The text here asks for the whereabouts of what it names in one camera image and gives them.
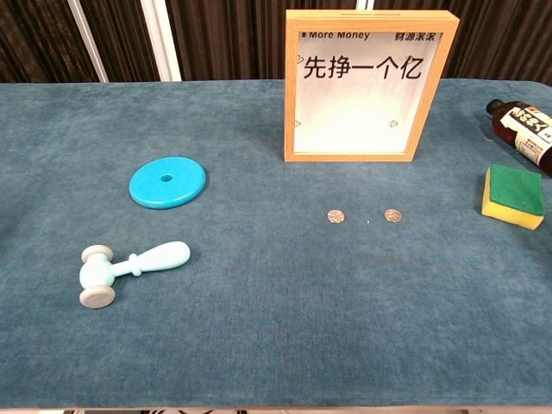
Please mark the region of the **green and yellow sponge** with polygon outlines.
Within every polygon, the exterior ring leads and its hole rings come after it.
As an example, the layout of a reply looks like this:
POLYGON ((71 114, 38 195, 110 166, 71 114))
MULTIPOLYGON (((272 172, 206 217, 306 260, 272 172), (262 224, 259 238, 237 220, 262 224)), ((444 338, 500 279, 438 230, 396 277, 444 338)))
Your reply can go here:
POLYGON ((481 214, 525 229, 537 229, 544 219, 542 175, 491 165, 486 171, 481 214))

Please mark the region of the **dark pleated curtain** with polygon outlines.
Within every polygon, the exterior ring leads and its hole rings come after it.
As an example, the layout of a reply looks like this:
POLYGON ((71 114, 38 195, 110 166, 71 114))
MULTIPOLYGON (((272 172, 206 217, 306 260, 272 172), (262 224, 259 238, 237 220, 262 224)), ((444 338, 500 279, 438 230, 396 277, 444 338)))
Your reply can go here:
MULTIPOLYGON (((447 78, 552 86, 552 0, 373 0, 375 9, 444 9, 459 18, 447 78)), ((79 0, 107 77, 160 74, 140 0, 79 0)), ((284 75, 289 9, 352 9, 357 0, 165 0, 184 80, 284 75)), ((67 0, 0 0, 0 82, 95 82, 67 0)))

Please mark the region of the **wide white metal pole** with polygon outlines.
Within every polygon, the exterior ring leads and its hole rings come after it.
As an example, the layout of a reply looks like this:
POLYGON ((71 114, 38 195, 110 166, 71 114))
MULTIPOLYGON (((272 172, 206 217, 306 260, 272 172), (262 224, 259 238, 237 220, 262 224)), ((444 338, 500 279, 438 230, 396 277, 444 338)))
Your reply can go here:
POLYGON ((166 0, 141 0, 154 58, 162 82, 182 80, 166 0))

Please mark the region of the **thin grey metal pole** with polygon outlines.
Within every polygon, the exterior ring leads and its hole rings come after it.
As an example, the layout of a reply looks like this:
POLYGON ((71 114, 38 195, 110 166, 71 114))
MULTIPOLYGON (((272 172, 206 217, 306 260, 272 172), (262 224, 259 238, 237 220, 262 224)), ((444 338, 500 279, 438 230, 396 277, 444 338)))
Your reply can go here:
POLYGON ((104 68, 104 63, 97 49, 97 44, 94 40, 89 23, 87 21, 85 12, 82 8, 80 0, 66 0, 74 21, 77 24, 78 31, 85 45, 86 52, 88 53, 96 75, 101 83, 109 83, 107 72, 104 68))

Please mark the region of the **dark sauce bottle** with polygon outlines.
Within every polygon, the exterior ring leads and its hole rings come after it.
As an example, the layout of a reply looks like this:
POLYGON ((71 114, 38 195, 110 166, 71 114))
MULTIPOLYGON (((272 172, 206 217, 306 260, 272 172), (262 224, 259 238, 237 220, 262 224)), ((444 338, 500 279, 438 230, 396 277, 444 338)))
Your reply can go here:
POLYGON ((522 101, 493 99, 486 106, 492 130, 552 177, 552 117, 522 101))

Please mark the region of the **blue velvet table cloth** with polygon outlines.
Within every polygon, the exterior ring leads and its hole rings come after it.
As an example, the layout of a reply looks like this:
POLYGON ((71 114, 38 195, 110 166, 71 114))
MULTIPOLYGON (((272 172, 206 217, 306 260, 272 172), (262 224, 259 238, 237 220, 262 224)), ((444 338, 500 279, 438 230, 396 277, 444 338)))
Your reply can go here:
POLYGON ((537 230, 481 215, 489 166, 532 169, 494 98, 552 115, 550 86, 444 79, 412 162, 300 164, 279 81, 0 84, 0 409, 552 405, 552 179, 537 230), (203 190, 137 204, 172 156, 203 190), (190 259, 80 303, 85 248, 167 242, 190 259))

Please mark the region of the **wooden money box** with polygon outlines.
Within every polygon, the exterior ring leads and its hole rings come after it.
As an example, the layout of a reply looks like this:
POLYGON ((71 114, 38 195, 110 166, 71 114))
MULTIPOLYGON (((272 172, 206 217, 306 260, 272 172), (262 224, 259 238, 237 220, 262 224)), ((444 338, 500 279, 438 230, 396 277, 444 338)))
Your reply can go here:
POLYGON ((412 160, 458 25, 447 10, 288 10, 285 160, 412 160))

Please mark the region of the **light blue toy hammer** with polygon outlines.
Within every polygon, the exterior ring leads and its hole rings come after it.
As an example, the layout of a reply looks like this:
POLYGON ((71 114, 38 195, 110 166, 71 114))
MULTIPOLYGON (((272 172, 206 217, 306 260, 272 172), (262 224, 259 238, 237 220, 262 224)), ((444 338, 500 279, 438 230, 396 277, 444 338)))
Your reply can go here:
POLYGON ((81 254, 83 265, 79 271, 79 283, 83 291, 80 303, 89 309, 110 305, 116 293, 112 288, 115 278, 132 274, 141 276, 144 272, 163 271, 184 265, 191 256, 191 250, 183 241, 170 241, 142 254, 131 254, 126 261, 114 264, 111 248, 105 245, 91 245, 81 254))

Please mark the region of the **blue disc with hole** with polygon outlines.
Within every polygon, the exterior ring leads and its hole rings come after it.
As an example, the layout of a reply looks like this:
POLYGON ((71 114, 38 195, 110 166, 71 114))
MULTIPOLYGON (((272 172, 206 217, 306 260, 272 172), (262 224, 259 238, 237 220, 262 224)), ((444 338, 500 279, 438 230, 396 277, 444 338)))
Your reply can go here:
POLYGON ((142 207, 165 210, 194 199, 205 183, 205 170, 195 160, 165 157, 148 162, 133 174, 129 195, 142 207))

